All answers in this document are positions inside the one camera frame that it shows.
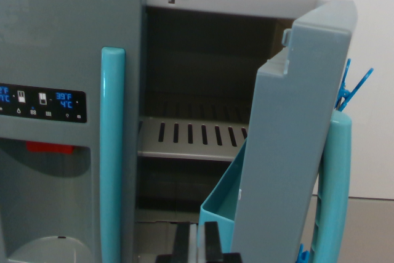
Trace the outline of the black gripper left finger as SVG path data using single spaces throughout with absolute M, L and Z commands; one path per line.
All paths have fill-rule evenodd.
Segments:
M 197 262 L 197 225 L 189 222 L 177 224 L 172 249 L 172 262 Z

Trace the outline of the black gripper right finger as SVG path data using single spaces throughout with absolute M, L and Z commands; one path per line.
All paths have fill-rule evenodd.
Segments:
M 198 262 L 223 262 L 217 222 L 205 222 L 199 226 Z

